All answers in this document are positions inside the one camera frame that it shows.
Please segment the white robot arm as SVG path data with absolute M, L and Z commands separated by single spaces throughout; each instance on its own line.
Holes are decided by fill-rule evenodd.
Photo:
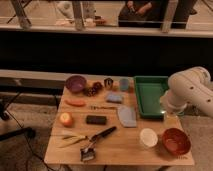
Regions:
M 164 126 L 176 127 L 178 114 L 190 103 L 207 116 L 213 117 L 213 90 L 209 88 L 211 75 L 204 67 L 193 67 L 172 74 L 169 89 L 160 97 L 164 110 Z

